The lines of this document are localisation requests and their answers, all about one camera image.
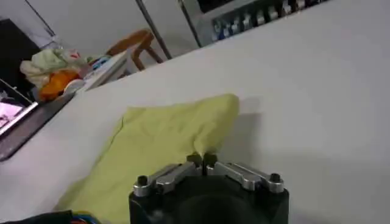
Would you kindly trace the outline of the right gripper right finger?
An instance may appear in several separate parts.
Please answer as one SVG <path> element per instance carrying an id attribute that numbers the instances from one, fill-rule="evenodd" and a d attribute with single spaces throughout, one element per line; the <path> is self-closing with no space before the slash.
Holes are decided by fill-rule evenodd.
<path id="1" fill-rule="evenodd" d="M 243 163 L 220 162 L 215 154 L 206 153 L 203 165 L 207 175 L 228 177 L 247 191 L 264 187 L 273 194 L 280 194 L 285 190 L 284 181 L 279 174 L 267 174 Z"/>

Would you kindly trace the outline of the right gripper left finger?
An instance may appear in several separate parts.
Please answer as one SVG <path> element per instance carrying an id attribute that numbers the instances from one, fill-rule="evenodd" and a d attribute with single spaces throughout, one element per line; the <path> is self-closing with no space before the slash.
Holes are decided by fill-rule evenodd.
<path id="1" fill-rule="evenodd" d="M 167 194 L 186 177 L 198 176 L 202 173 L 202 157 L 195 153 L 186 157 L 181 164 L 168 164 L 152 175 L 140 175 L 133 185 L 133 193 L 137 197 L 147 197 L 153 192 Z"/>

